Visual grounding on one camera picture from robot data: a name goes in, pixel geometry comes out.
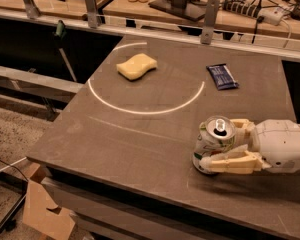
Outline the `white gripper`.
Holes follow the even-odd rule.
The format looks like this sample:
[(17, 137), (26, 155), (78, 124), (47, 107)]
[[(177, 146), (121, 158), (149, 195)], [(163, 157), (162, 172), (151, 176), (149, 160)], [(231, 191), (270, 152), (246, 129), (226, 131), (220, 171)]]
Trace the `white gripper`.
[(267, 169), (271, 173), (295, 173), (300, 170), (300, 124), (290, 120), (265, 120), (255, 126), (248, 119), (231, 119), (235, 142), (251, 138), (233, 148), (225, 145), (202, 145), (199, 170), (218, 173), (252, 174)]

